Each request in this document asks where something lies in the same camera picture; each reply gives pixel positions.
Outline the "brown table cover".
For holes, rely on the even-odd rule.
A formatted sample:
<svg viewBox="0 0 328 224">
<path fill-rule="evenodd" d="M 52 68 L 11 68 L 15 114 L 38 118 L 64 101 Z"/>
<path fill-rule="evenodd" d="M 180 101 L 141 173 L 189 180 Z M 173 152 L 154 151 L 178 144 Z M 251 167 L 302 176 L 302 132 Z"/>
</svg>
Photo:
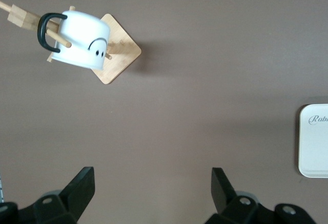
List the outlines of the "brown table cover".
<svg viewBox="0 0 328 224">
<path fill-rule="evenodd" d="M 47 62 L 0 11 L 0 176 L 20 208 L 85 166 L 79 224 L 203 224 L 211 170 L 267 208 L 328 224 L 328 179 L 302 176 L 297 121 L 328 103 L 328 0 L 0 0 L 112 14 L 142 53 L 111 84 Z"/>
</svg>

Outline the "white cup black handle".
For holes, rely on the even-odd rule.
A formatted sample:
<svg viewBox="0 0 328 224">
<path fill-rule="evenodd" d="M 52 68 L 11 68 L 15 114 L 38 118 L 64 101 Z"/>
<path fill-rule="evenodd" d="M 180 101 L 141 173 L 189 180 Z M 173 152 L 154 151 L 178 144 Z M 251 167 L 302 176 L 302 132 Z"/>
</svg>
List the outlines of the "white cup black handle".
<svg viewBox="0 0 328 224">
<path fill-rule="evenodd" d="M 47 43 L 46 25 L 53 18 L 60 19 L 57 34 L 70 42 L 71 47 L 59 41 L 53 47 Z M 79 11 L 46 13 L 38 22 L 38 42 L 53 53 L 52 59 L 83 68 L 103 69 L 109 37 L 110 27 L 105 22 Z"/>
</svg>

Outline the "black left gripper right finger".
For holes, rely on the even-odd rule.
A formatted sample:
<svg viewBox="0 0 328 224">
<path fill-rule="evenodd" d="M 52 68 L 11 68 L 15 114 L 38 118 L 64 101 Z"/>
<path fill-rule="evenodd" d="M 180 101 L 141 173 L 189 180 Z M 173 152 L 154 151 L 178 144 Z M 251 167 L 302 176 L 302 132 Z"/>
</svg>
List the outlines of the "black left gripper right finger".
<svg viewBox="0 0 328 224">
<path fill-rule="evenodd" d="M 206 224 L 314 224 L 299 206 L 280 203 L 272 211 L 251 194 L 237 193 L 222 168 L 212 169 L 211 194 L 217 213 Z"/>
</svg>

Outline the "wooden cup rack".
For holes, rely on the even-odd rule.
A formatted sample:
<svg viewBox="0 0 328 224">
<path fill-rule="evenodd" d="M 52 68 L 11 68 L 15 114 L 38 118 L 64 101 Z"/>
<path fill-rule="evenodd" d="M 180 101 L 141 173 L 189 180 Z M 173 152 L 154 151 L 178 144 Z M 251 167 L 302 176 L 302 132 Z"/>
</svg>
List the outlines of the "wooden cup rack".
<svg viewBox="0 0 328 224">
<path fill-rule="evenodd" d="M 0 9 L 9 13 L 7 20 L 31 31 L 37 30 L 40 16 L 16 5 L 7 5 L 0 1 Z M 128 35 L 124 28 L 110 15 L 105 14 L 101 21 L 110 29 L 110 37 L 102 70 L 93 70 L 103 84 L 111 83 L 141 54 L 141 48 Z"/>
</svg>

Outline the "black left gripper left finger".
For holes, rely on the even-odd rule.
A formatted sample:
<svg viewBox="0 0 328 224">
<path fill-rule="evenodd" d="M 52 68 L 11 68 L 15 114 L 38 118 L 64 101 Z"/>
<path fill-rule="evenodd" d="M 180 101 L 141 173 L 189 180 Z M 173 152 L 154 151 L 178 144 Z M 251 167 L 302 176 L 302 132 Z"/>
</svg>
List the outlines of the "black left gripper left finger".
<svg viewBox="0 0 328 224">
<path fill-rule="evenodd" d="M 94 168 L 84 167 L 64 189 L 48 192 L 26 208 L 0 203 L 0 224 L 77 224 L 94 193 Z"/>
</svg>

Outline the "cream plastic tray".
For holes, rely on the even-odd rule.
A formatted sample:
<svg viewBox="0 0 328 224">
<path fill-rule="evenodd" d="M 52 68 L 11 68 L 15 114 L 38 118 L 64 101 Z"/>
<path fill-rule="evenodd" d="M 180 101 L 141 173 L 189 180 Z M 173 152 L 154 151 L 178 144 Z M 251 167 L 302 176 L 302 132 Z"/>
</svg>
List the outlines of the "cream plastic tray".
<svg viewBox="0 0 328 224">
<path fill-rule="evenodd" d="M 328 104 L 300 111 L 298 169 L 308 178 L 328 178 Z"/>
</svg>

